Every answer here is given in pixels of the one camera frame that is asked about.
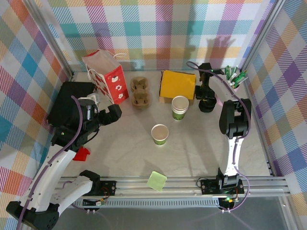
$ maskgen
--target plaid backdrop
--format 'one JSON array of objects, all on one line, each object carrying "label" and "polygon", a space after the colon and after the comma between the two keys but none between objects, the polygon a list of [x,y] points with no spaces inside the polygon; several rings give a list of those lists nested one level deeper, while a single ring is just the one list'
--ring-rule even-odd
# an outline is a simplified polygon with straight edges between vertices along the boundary
[{"label": "plaid backdrop", "polygon": [[126,53],[125,70],[238,65],[274,0],[36,2],[73,69],[86,71],[81,57],[98,48]]},{"label": "plaid backdrop", "polygon": [[30,185],[46,156],[46,116],[67,80],[21,0],[0,2],[0,229],[17,221],[5,208]]},{"label": "plaid backdrop", "polygon": [[307,1],[288,0],[248,68],[262,131],[307,229]]}]

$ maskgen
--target red paper bag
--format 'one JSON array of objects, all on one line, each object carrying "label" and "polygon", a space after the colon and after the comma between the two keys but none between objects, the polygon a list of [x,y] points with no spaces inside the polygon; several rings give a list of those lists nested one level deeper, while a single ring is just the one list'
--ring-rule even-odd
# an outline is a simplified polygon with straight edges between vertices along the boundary
[{"label": "red paper bag", "polygon": [[112,104],[120,104],[129,97],[123,68],[108,51],[99,49],[82,60],[98,92]]}]

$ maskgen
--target green sponge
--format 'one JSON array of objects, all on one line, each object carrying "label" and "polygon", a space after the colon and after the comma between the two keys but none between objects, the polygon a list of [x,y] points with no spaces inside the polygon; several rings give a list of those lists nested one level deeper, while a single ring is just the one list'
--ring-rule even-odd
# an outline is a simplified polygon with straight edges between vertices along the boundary
[{"label": "green sponge", "polygon": [[150,175],[148,181],[147,181],[147,185],[148,187],[158,191],[158,192],[161,192],[162,191],[162,188],[165,184],[165,181],[166,181],[167,177],[158,173],[158,172],[155,172],[153,171],[152,174]]}]

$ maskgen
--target white table surface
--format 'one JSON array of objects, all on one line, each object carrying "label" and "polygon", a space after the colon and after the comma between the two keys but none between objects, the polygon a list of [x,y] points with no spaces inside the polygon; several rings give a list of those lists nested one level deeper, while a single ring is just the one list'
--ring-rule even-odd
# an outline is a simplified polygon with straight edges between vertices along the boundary
[{"label": "white table surface", "polygon": [[[200,84],[197,71],[184,72],[194,72]],[[152,171],[166,176],[216,176],[219,162],[228,152],[227,140],[218,125],[222,107],[216,105],[211,113],[202,113],[195,100],[184,119],[175,121],[171,104],[158,102],[161,72],[126,71],[128,86],[136,76],[148,78],[151,106],[136,110],[130,98],[126,99],[120,104],[121,118],[100,127],[98,135],[85,145],[91,151],[86,161],[71,161],[63,176],[77,176],[86,169],[101,176],[149,176]],[[85,72],[77,73],[75,79],[89,81]],[[244,87],[237,95],[247,98]],[[155,145],[151,137],[156,124],[169,129],[163,146]],[[242,144],[239,170],[245,175],[270,175],[253,119],[251,133]]]}]

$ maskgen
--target green paper cup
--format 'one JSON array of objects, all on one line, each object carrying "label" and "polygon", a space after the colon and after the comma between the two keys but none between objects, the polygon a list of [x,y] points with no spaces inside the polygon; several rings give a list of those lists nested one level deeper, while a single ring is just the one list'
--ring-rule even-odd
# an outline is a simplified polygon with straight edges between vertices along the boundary
[{"label": "green paper cup", "polygon": [[169,131],[165,125],[158,124],[152,128],[152,137],[156,145],[162,146],[165,144]]},{"label": "green paper cup", "polygon": [[181,121],[189,108],[189,100],[184,96],[177,96],[172,101],[173,118]]}]

